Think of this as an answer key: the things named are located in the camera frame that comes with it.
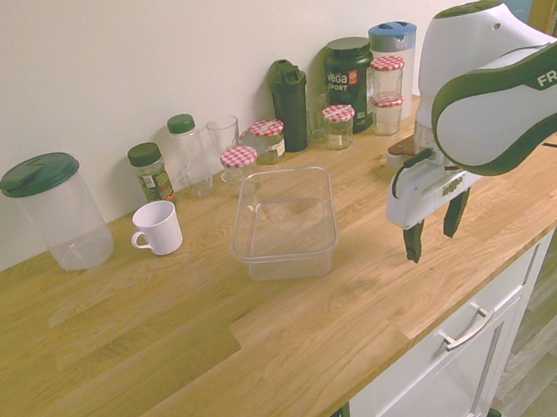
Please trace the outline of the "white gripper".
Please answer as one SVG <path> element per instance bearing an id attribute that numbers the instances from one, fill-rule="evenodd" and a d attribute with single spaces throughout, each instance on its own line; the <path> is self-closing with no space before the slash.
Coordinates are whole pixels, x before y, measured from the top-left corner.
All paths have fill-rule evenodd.
<path id="1" fill-rule="evenodd" d="M 443 165 L 425 149 L 403 163 L 390 185 L 387 218 L 403 229 L 407 258 L 418 263 L 424 220 L 448 202 L 443 234 L 457 232 L 470 194 L 467 171 Z"/>

